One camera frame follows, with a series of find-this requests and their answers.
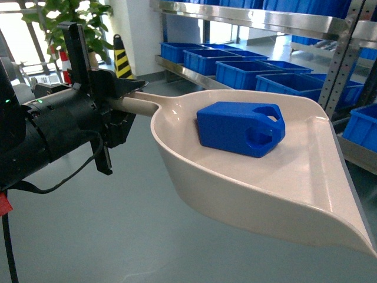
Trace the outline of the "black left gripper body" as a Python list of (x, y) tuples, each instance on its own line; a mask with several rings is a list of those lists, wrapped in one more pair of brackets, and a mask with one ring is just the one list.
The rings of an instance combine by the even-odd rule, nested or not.
[(75, 144), (90, 142), (93, 160), (99, 172), (111, 175), (110, 154), (104, 140), (105, 124), (110, 120), (111, 74), (93, 68), (89, 61), (83, 27), (74, 22), (63, 22), (62, 29), (71, 60), (73, 102), (68, 103), (68, 123), (65, 136)]

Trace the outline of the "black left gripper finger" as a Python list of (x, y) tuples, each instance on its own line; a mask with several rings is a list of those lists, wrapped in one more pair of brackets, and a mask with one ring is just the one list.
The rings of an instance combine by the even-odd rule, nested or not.
[(104, 140), (109, 148), (124, 144), (133, 125), (136, 114), (118, 110), (110, 111), (110, 120), (105, 124)]
[(111, 74), (111, 87), (110, 87), (111, 98), (121, 98), (125, 96), (126, 94), (130, 94), (146, 86), (145, 80), (118, 78), (115, 72), (113, 71), (110, 71), (110, 74)]

